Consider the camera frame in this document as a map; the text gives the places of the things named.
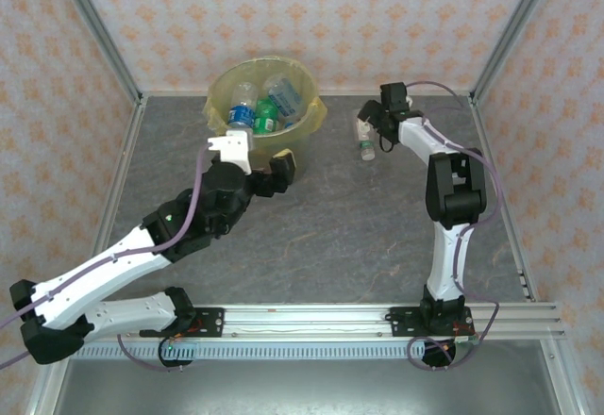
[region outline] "green bottle label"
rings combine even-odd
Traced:
[[[270,134],[277,129],[277,121],[270,118],[256,118],[254,121],[254,133],[257,135]]]

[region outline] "water bottle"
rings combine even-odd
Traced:
[[[262,85],[279,110],[279,117],[284,124],[293,123],[302,114],[302,97],[283,73],[271,75]]]
[[[256,105],[254,134],[270,134],[277,130],[278,110],[270,99],[260,99]]]
[[[374,149],[375,131],[369,123],[358,118],[359,111],[353,111],[355,138],[361,150],[361,158],[363,160],[373,160],[376,158],[376,150]]]
[[[254,110],[258,102],[258,88],[250,82],[242,82],[233,90],[228,125],[233,128],[254,127]]]

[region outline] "gray table surface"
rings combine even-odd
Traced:
[[[351,115],[368,99],[325,97],[327,118],[311,136],[301,180],[285,194],[255,198],[227,236],[115,297],[181,286],[195,304],[419,301],[434,239],[424,201],[426,167],[402,146],[361,161]],[[192,185],[197,150],[210,136],[201,115],[204,102],[149,99],[111,241]],[[414,98],[414,106],[428,114],[451,105],[444,96]],[[430,118],[451,140],[480,146],[469,108]],[[491,189],[489,197],[492,206]],[[500,301],[525,300],[502,220],[473,234],[464,281],[468,290]]]

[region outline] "metal frame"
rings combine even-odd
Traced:
[[[124,136],[123,152],[116,165],[105,215],[99,225],[97,240],[93,246],[92,252],[97,254],[105,249],[109,242],[109,233],[143,118],[147,94],[142,96],[92,1],[74,1],[106,55],[109,64],[118,76],[125,92],[135,103],[132,118]],[[480,119],[478,100],[488,91],[538,1],[521,0],[478,78],[476,88],[469,93],[478,135],[486,157],[490,161],[493,161],[492,154]],[[199,91],[161,91],[148,94],[158,96],[206,95]],[[322,94],[342,93],[340,91],[323,91]],[[373,95],[375,93],[373,91],[355,91],[346,92],[345,94]],[[418,94],[438,95],[439,93],[419,91]],[[533,301],[538,300],[534,279],[515,234],[515,224],[506,204],[503,207],[503,219],[512,245],[514,259],[526,279],[529,297]],[[221,342],[254,343],[260,341],[270,344],[276,341],[353,342],[361,340],[392,344],[395,340],[401,340],[392,337],[390,324],[384,321],[385,313],[392,306],[401,305],[227,306],[225,336],[221,339]],[[480,330],[488,321],[493,307],[490,304],[470,304],[470,307],[473,309],[477,329]],[[571,359],[573,353],[568,342],[564,340],[565,338],[559,311],[555,304],[549,303],[501,304],[501,311],[494,323],[493,330],[487,337],[489,340],[539,340],[562,414],[589,414],[589,408],[585,403],[585,395],[578,384],[577,369]],[[141,339],[138,335],[127,336],[125,340],[129,344],[137,341],[153,341],[151,339]],[[111,339],[110,343],[115,344],[114,339]],[[30,399],[28,414],[54,412],[68,370],[69,360],[68,358],[60,363],[41,368]]]
[[[470,94],[471,97],[480,99],[488,90],[489,85],[502,67],[506,56],[510,53],[516,39],[522,32],[525,23],[530,14],[534,11],[538,2],[539,0],[520,0],[520,3],[508,21],[501,38],[499,38],[493,53],[489,57],[486,66],[482,70],[477,85]]]
[[[409,88],[410,94],[413,96],[450,96],[443,90],[424,90],[421,88]],[[470,94],[468,90],[456,90],[458,96],[467,97]],[[146,97],[206,97],[207,91],[143,91],[143,96]],[[319,90],[320,96],[379,96],[377,90]]]
[[[88,24],[88,28],[96,38],[101,50],[107,57],[107,60],[113,71],[117,75],[117,78],[124,88],[126,94],[130,97],[132,102],[135,102],[141,98],[141,91],[137,86],[132,74],[128,70],[124,59],[120,55],[115,42],[111,38],[111,35],[105,28],[103,21],[98,14],[98,11],[92,4],[92,0],[74,0],[77,9],[82,14],[84,21]]]

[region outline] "wallpaper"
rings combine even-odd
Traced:
[[[71,0],[0,0],[0,319],[8,287],[92,251],[131,103]],[[0,331],[0,361],[24,350]],[[0,373],[2,413],[25,413],[38,365]]]
[[[542,0],[481,113],[539,295],[562,302],[602,407],[604,0]]]
[[[92,0],[143,91],[204,91],[234,64],[297,58],[321,90],[477,78],[520,0]]]

